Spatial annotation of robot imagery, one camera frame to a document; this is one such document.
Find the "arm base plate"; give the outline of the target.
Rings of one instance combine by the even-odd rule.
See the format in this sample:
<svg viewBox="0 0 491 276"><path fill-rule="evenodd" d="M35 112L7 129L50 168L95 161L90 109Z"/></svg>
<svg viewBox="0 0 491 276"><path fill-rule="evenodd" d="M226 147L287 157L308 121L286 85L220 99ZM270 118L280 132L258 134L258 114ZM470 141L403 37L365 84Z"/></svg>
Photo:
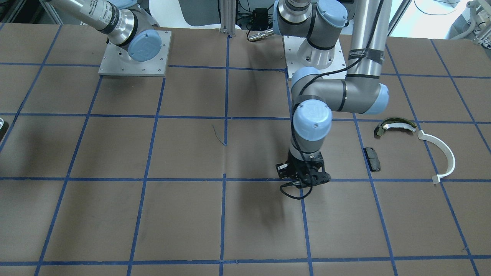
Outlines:
<svg viewBox="0 0 491 276"><path fill-rule="evenodd" d="M313 48L305 37L284 36L283 44L287 63L288 79L303 67L314 67L319 73L344 69L347 65L340 40L333 48L319 50Z"/></svg>
<svg viewBox="0 0 491 276"><path fill-rule="evenodd" d="M164 77L170 51L170 30L147 30L137 35L128 49L109 42L99 74L105 76Z"/></svg>

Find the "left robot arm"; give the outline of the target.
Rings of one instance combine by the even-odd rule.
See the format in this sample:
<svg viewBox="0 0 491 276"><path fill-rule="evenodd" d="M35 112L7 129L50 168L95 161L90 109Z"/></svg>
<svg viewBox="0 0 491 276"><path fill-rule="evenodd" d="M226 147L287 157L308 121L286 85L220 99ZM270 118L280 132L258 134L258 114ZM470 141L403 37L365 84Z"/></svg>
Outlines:
<svg viewBox="0 0 491 276"><path fill-rule="evenodd" d="M337 0L277 0L275 34L304 37L314 52L332 51L348 11ZM330 181L321 146L329 133L333 112L377 115L389 102L386 85L379 82L385 60L391 1L357 0L351 48L344 69L322 73L311 62L292 75L291 142L287 161L277 164L286 187L314 187Z"/></svg>

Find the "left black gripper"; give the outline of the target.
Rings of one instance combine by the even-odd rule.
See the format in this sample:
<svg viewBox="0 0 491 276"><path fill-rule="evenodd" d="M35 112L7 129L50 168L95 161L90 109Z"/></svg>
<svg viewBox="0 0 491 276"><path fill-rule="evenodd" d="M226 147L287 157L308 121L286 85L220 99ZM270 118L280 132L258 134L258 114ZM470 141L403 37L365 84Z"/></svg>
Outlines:
<svg viewBox="0 0 491 276"><path fill-rule="evenodd" d="M288 153L286 176L293 179L291 184L297 188L317 186L328 183L331 176L326 172L321 152L309 155L306 160L297 159Z"/></svg>

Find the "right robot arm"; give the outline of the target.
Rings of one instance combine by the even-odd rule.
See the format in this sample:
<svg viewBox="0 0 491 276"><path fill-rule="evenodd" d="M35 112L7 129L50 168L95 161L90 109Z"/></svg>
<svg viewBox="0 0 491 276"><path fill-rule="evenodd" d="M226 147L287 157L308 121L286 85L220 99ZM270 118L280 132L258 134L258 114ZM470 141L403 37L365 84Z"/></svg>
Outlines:
<svg viewBox="0 0 491 276"><path fill-rule="evenodd" d="M156 20L136 0L47 0L107 35L109 42L128 52L134 61L154 58L161 49Z"/></svg>

